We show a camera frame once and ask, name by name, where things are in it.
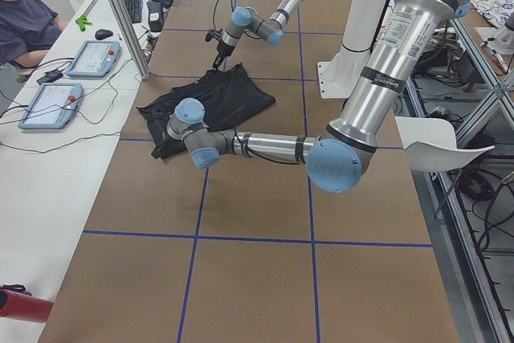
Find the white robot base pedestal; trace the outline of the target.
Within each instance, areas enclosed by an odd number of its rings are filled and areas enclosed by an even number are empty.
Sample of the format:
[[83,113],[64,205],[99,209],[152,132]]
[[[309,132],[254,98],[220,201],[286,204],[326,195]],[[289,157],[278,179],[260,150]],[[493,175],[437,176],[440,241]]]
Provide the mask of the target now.
[[350,96],[368,63],[390,0],[352,0],[341,48],[329,62],[317,64],[320,96]]

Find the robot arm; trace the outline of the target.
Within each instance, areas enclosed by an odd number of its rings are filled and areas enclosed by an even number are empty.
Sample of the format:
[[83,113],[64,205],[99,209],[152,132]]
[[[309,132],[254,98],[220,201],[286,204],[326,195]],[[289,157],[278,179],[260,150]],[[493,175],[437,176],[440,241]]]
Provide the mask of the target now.
[[159,128],[159,142],[174,143],[205,169],[225,154],[304,165],[311,181],[330,193],[351,190],[375,154],[377,132],[437,25],[464,16],[470,0],[394,0],[394,10],[344,102],[341,114],[317,137],[214,130],[197,99],[181,100]]
[[239,40],[247,31],[272,46],[278,45],[284,36],[285,26],[302,1],[282,0],[269,18],[261,17],[252,7],[236,7],[231,13],[230,22],[226,28],[211,29],[206,34],[206,41],[212,39],[218,41],[217,56],[212,68],[219,68],[224,59],[232,55]]

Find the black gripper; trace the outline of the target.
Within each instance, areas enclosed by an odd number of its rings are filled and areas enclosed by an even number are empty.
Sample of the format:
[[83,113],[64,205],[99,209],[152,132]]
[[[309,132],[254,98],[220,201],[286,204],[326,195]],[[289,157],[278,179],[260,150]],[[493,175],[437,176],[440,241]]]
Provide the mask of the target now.
[[234,51],[234,46],[220,40],[218,42],[217,51],[218,51],[218,55],[216,56],[216,58],[212,64],[212,68],[214,70],[219,69],[219,67],[223,63],[223,58],[231,56],[232,52]]
[[161,141],[155,145],[151,155],[154,159],[167,159],[176,153],[177,141],[173,138],[162,138]]

